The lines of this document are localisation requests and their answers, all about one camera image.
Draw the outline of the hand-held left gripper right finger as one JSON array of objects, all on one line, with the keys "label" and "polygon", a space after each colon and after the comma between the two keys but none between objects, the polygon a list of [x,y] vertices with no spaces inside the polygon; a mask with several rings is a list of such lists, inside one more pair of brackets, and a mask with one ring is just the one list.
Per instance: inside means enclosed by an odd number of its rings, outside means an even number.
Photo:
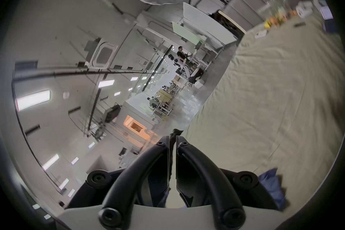
[{"label": "hand-held left gripper right finger", "polygon": [[176,189],[187,208],[211,206],[215,229],[240,229],[249,219],[244,206],[278,211],[256,174],[218,168],[182,136],[176,143]]}]

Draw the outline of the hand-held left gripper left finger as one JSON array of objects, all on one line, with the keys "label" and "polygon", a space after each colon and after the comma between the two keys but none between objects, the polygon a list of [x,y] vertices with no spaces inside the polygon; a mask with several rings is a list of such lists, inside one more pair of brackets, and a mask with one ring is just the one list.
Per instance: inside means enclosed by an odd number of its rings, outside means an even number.
[{"label": "hand-held left gripper left finger", "polygon": [[66,207],[68,229],[130,229],[135,207],[158,207],[169,188],[170,137],[129,166],[93,170]]}]

